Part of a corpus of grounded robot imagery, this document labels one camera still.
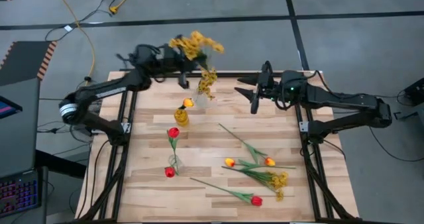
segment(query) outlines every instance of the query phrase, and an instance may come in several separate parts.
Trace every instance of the red tulip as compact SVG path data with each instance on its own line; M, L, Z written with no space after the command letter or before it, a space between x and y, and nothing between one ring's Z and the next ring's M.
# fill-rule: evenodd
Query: red tulip
M262 198L260 198L258 196L253 196L252 199L251 199L251 203L252 203L252 205L261 206L262 205Z
M178 128L171 128L169 131L168 131L168 135L171 137L171 138L173 138L173 139L175 139L175 138L177 138L177 136L180 134L180 130L178 130Z
M165 176L168 178L172 178L175 176L175 169L174 167L167 167L165 168Z

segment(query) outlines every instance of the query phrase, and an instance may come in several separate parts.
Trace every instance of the white label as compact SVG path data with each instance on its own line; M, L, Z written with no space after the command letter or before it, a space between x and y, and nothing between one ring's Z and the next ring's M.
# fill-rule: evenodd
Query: white label
M73 28L72 28L71 26L69 26L69 25L66 25L66 26L64 27L64 29L65 29L66 31L68 31L68 32L71 32Z
M114 89L114 90L111 90L111 91L106 91L106 92L97 94L96 96L97 96L97 98L107 97L107 96L110 96L110 95L113 95L113 94L116 94L116 93L123 92L126 89L127 89L126 87L121 87L121 88L117 88L117 89Z

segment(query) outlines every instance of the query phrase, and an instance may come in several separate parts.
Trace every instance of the cable connector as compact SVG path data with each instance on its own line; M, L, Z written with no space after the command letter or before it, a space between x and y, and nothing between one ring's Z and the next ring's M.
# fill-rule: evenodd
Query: cable connector
M112 13L112 14L116 14L116 13L118 13L118 7L116 7L116 6L113 6L113 7L109 7L109 11Z

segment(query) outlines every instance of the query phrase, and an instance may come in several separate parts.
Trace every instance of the monitor screen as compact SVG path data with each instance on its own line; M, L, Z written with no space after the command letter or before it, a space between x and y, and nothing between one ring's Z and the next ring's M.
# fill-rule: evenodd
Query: monitor screen
M22 107L0 96L0 119L22 111Z

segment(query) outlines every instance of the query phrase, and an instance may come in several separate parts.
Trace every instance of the keyboard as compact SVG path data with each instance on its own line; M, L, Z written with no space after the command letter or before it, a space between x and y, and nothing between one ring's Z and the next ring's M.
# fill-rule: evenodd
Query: keyboard
M41 170L0 178L0 218L41 205Z

